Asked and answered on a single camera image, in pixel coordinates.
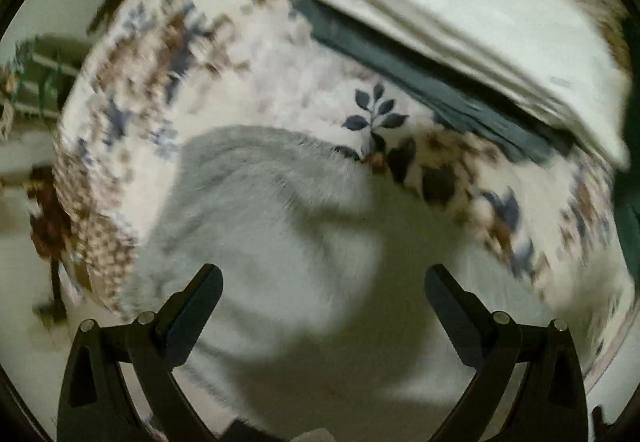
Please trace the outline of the white folded garment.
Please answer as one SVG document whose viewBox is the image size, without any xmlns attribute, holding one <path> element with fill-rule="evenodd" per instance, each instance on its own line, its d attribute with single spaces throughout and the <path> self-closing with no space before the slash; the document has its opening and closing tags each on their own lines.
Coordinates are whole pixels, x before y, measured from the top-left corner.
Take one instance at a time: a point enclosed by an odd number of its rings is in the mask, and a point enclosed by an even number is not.
<svg viewBox="0 0 640 442">
<path fill-rule="evenodd" d="M 498 90 L 618 169 L 630 79 L 574 0 L 320 0 Z"/>
</svg>

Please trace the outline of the grey fluffy pants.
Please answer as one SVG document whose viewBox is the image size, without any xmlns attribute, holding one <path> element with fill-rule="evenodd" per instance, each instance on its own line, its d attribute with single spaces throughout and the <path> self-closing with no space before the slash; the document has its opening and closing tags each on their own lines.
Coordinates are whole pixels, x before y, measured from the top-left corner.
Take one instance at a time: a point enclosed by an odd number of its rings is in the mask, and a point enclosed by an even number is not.
<svg viewBox="0 0 640 442">
<path fill-rule="evenodd" d="M 291 439 L 422 441 L 472 377 L 423 291 L 442 264 L 490 310 L 548 309 L 467 232 L 328 143 L 220 129 L 179 174 L 118 303 L 158 309 L 201 266 L 224 292 L 184 370 L 251 424 Z"/>
</svg>

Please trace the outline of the dark teal folded garment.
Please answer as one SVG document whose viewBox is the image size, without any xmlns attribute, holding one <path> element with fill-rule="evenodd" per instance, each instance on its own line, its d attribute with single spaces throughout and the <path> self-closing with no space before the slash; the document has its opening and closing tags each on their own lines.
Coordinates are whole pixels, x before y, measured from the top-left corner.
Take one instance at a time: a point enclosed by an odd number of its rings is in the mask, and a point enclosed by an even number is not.
<svg viewBox="0 0 640 442">
<path fill-rule="evenodd" d="M 570 133 L 539 122 L 496 90 L 318 0 L 295 0 L 293 9 L 308 20 L 317 42 L 397 85 L 445 128 L 496 143 L 514 162 L 544 163 L 568 155 L 575 145 Z"/>
</svg>

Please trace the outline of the green potted plant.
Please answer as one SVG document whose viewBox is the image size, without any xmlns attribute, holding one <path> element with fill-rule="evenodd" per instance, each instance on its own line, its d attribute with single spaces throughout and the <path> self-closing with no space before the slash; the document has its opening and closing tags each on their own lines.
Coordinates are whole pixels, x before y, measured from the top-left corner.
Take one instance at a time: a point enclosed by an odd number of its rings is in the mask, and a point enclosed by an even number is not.
<svg viewBox="0 0 640 442">
<path fill-rule="evenodd" d="M 123 1 L 103 0 L 86 33 L 103 33 Z M 51 33 L 17 42 L 13 57 L 1 65 L 2 142 L 10 138 L 18 118 L 38 118 L 47 124 L 58 120 L 88 53 L 87 42 Z"/>
</svg>

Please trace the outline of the floral bed blanket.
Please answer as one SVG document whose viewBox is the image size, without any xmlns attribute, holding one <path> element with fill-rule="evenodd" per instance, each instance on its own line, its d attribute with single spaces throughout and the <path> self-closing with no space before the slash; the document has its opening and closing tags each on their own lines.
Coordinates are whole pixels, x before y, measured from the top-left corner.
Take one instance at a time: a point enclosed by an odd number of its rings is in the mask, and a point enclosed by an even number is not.
<svg viewBox="0 0 640 442">
<path fill-rule="evenodd" d="M 638 306 L 614 222 L 614 165 L 568 131 L 570 153 L 536 163 L 445 128 L 397 85 L 317 42 L 294 1 L 125 0 L 117 9 L 58 128 L 55 187 L 79 283 L 119 309 L 187 141 L 250 125 L 302 133 L 469 228 L 570 315 L 586 380 L 596 382 Z M 574 1 L 631 85 L 623 4 Z"/>
</svg>

